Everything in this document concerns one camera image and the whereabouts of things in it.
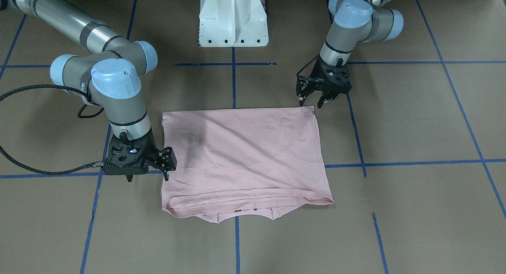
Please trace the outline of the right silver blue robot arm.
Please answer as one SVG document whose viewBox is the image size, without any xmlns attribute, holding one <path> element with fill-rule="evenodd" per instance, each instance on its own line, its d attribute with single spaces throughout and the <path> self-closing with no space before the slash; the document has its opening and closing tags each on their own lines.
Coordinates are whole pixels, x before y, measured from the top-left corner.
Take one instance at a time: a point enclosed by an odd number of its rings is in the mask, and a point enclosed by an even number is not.
<svg viewBox="0 0 506 274">
<path fill-rule="evenodd" d="M 109 121 L 112 137 L 101 162 L 49 172 L 18 162 L 4 149 L 1 154 L 13 164 L 34 173 L 59 176 L 88 168 L 100 168 L 106 175 L 148 173 L 150 167 L 162 172 L 165 181 L 176 170 L 171 147 L 158 149 L 140 76 L 158 64 L 157 51 L 143 40 L 130 41 L 106 23 L 78 9 L 67 0 L 1 0 L 1 10 L 18 9 L 49 24 L 90 53 L 87 57 L 65 54 L 49 68 L 52 85 L 27 85 L 1 95 L 1 100 L 34 89 L 58 89 L 79 96 L 84 107 L 99 106 Z"/>
</svg>

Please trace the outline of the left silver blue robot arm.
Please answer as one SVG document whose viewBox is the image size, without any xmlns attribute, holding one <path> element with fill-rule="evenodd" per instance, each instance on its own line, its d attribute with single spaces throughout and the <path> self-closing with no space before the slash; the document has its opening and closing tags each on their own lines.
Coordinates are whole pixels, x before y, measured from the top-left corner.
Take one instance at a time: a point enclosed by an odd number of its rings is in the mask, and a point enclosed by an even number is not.
<svg viewBox="0 0 506 274">
<path fill-rule="evenodd" d="M 352 88 L 347 62 L 358 43 L 397 38 L 404 27 L 403 15 L 383 6 L 391 0 L 329 0 L 332 24 L 321 51 L 311 62 L 309 76 L 297 73 L 296 95 L 299 105 L 314 92 L 321 92 L 317 103 L 322 108 L 327 101 Z"/>
</svg>

